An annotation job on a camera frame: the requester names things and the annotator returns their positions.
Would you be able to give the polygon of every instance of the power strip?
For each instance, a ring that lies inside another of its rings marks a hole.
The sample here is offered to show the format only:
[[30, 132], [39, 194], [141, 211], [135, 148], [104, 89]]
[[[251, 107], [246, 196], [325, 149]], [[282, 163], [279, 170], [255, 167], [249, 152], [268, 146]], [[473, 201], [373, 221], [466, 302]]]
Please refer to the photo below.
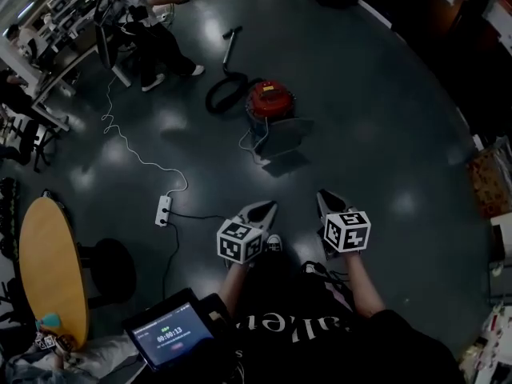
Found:
[[167, 222], [169, 221], [169, 213], [170, 213], [170, 204], [172, 203], [172, 199], [167, 195], [163, 195], [160, 197], [160, 202], [158, 203], [157, 217], [154, 220], [155, 225], [160, 227], [166, 227]]

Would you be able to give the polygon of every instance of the vacuum cleaner lid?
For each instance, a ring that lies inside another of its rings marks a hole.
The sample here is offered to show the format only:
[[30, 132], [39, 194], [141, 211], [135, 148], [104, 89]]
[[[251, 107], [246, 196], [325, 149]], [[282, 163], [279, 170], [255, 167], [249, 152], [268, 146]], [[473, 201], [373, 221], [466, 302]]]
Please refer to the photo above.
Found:
[[259, 82], [248, 98], [249, 110], [260, 118], [275, 118], [294, 107], [294, 96], [277, 81]]

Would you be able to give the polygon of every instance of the vacuum wand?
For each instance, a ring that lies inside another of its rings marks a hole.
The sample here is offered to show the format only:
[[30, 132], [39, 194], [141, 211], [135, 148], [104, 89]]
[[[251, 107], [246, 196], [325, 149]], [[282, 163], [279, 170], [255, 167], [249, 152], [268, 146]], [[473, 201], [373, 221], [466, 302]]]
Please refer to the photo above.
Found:
[[236, 39], [237, 34], [240, 31], [242, 31], [242, 26], [238, 26], [238, 27], [235, 27], [234, 29], [230, 29], [227, 33], [225, 33], [222, 36], [222, 38], [224, 38], [225, 40], [230, 38], [230, 44], [227, 47], [226, 55], [224, 56], [224, 61], [222, 62], [222, 66], [223, 66], [224, 69], [227, 68], [227, 62], [230, 59], [231, 47], [232, 47], [232, 45], [234, 43], [234, 40]]

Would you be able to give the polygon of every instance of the teal object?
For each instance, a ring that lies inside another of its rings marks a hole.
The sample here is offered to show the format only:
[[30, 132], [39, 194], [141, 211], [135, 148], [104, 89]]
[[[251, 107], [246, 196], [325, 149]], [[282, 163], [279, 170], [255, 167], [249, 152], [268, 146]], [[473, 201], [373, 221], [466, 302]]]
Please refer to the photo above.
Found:
[[44, 327], [60, 327], [61, 318], [56, 313], [48, 313], [41, 320], [37, 320], [35, 323], [36, 329], [40, 330], [41, 326]]

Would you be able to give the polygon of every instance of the extension cord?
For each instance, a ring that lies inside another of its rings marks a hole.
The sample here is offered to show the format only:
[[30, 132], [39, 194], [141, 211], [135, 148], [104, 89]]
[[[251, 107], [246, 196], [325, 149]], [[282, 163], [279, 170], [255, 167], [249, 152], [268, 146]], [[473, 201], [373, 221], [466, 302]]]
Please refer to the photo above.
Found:
[[[117, 77], [112, 78], [112, 81], [110, 82], [110, 84], [107, 87], [106, 97], [109, 100], [110, 108], [109, 108], [108, 112], [102, 116], [102, 121], [105, 121], [107, 118], [112, 118], [112, 119], [110, 120], [110, 123], [109, 123], [108, 127], [103, 130], [103, 133], [107, 134], [109, 132], [110, 128], [117, 128], [119, 136], [121, 138], [123, 138], [125, 140], [125, 142], [126, 142], [126, 148], [128, 149], [129, 152], [131, 152], [132, 154], [135, 154], [137, 156], [137, 158], [138, 158], [138, 160], [139, 160], [139, 162], [141, 164], [156, 166], [157, 168], [159, 168], [160, 170], [163, 170], [164, 172], [178, 172], [182, 176], [183, 181], [185, 183], [183, 188], [170, 190], [165, 195], [160, 197], [160, 202], [158, 204], [158, 211], [157, 211], [157, 217], [155, 219], [155, 224], [159, 225], [160, 227], [164, 227], [164, 226], [167, 226], [167, 220], [169, 219], [169, 212], [170, 212], [170, 204], [171, 204], [171, 201], [172, 201], [172, 199], [169, 198], [169, 195], [172, 192], [183, 192], [184, 190], [186, 190], [189, 187], [189, 183], [186, 180], [185, 175], [183, 174], [183, 172], [181, 172], [180, 170], [176, 170], [174, 168], [162, 168], [159, 164], [154, 163], [154, 162], [144, 162], [141, 159], [140, 155], [130, 148], [130, 144], [128, 143], [128, 138], [125, 137], [121, 133], [121, 127], [119, 125], [117, 125], [117, 124], [114, 124], [114, 116], [110, 115], [110, 112], [112, 112], [112, 109], [114, 108], [114, 105], [112, 104], [112, 101], [110, 100], [110, 86], [112, 85], [112, 83], [114, 82], [114, 80], [116, 78]], [[165, 213], [166, 213], [165, 217], [163, 217], [163, 216], [160, 217], [159, 216], [160, 214], [165, 214]]]

